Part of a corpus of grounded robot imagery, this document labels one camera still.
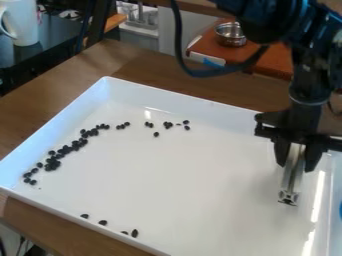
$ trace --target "white tray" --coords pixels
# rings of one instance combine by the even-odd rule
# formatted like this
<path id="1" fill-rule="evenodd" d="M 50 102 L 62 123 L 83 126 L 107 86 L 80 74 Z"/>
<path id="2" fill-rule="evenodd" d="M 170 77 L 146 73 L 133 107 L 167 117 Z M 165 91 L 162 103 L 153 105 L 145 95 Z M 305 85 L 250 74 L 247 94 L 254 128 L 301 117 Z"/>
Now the white tray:
<path id="1" fill-rule="evenodd" d="M 339 255 L 336 157 L 325 155 L 304 175 L 298 207 L 278 203 L 282 172 L 273 145 L 253 136 L 254 115 L 106 77 L 0 162 L 1 190 L 157 255 Z M 185 119 L 191 131 L 163 128 Z M 117 131 L 125 121 L 131 126 Z M 47 151 L 99 123 L 112 128 L 62 159 L 57 171 L 40 170 L 36 186 L 23 183 Z M 97 224 L 102 219 L 107 227 Z M 120 234 L 134 228 L 137 239 Z"/>

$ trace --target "metal bracket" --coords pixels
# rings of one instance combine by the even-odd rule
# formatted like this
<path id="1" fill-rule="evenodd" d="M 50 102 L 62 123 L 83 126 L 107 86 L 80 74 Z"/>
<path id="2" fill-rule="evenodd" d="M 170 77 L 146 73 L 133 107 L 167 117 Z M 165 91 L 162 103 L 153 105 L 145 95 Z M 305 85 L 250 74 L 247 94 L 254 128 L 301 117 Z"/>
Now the metal bracket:
<path id="1" fill-rule="evenodd" d="M 279 191 L 279 202 L 297 206 L 305 168 L 305 146 L 292 144 L 284 167 L 284 176 Z"/>

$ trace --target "metal bowl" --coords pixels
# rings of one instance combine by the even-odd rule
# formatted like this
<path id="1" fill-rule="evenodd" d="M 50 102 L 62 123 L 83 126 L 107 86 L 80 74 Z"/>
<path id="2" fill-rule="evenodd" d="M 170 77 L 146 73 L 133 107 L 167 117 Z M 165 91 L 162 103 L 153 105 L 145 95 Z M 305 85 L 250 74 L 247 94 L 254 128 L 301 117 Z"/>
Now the metal bowl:
<path id="1" fill-rule="evenodd" d="M 215 32 L 217 42 L 223 46 L 240 47 L 247 42 L 239 22 L 220 24 L 216 26 Z"/>

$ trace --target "white mug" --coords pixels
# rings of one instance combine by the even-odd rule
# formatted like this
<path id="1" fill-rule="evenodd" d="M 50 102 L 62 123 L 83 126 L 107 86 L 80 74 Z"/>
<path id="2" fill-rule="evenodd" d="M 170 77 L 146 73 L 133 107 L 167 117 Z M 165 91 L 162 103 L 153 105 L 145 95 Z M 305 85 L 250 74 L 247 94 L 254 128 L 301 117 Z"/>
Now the white mug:
<path id="1" fill-rule="evenodd" d="M 0 32 L 12 38 L 14 45 L 36 44 L 39 41 L 36 0 L 0 0 Z"/>

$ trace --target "wooden table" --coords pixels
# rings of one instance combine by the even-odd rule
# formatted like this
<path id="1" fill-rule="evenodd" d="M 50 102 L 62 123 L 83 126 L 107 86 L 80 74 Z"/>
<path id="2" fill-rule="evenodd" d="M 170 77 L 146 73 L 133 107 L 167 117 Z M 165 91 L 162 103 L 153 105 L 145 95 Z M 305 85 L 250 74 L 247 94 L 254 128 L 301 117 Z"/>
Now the wooden table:
<path id="1" fill-rule="evenodd" d="M 195 79 L 174 57 L 105 40 L 0 100 L 0 157 L 106 75 L 259 111 L 288 106 L 285 81 L 240 73 Z M 2 201 L 3 221 L 56 255 L 149 255 L 13 198 Z"/>

